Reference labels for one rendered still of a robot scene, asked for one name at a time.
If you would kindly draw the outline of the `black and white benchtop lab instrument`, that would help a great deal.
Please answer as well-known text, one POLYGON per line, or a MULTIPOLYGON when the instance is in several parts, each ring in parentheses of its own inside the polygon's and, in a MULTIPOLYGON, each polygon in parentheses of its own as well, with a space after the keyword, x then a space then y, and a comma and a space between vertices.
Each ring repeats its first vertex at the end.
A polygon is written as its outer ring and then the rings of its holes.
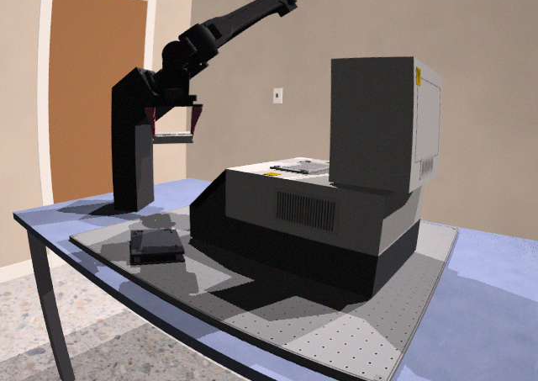
POLYGON ((330 161, 226 168, 190 236, 372 298, 416 250, 441 115, 442 76, 415 57, 331 59, 330 161))

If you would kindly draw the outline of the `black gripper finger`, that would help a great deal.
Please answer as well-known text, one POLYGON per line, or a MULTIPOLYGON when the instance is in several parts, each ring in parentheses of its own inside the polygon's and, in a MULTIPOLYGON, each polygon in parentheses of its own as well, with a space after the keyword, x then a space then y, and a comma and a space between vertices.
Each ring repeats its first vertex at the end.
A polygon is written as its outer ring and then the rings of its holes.
POLYGON ((153 140, 154 140, 154 135, 156 134, 156 124, 155 124, 155 113, 154 113, 154 108, 145 108, 145 114, 147 116, 147 119, 149 120, 149 123, 150 123, 150 127, 151 127, 151 131, 152 131, 152 135, 153 135, 153 140))
POLYGON ((199 116, 203 111, 203 107, 192 107, 192 119, 191 119, 191 134, 194 134, 195 126, 198 122, 199 116))

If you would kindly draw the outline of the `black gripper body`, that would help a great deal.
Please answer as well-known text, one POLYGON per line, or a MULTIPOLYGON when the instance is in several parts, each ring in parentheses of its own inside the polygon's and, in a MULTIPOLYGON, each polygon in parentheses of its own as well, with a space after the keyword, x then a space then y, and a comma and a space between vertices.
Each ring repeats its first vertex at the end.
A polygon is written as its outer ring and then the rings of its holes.
POLYGON ((197 101, 197 95, 182 95, 179 99, 168 99, 165 95, 150 95, 150 101, 155 104, 145 105, 145 108, 154 107, 202 107, 202 104, 193 104, 193 101, 197 101))

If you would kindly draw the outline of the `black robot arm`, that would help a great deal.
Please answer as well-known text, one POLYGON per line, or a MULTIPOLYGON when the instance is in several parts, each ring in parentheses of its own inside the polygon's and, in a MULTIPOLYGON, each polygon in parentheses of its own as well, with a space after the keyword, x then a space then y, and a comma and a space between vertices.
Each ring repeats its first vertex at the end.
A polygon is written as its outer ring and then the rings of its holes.
POLYGON ((172 41, 164 47, 162 69, 156 74, 145 72, 150 88, 168 99, 189 95, 190 79, 209 66, 206 62, 219 53, 219 47, 273 12, 282 17, 293 11, 298 7, 295 2, 297 0, 255 0, 224 16, 193 25, 178 36, 180 41, 172 41))

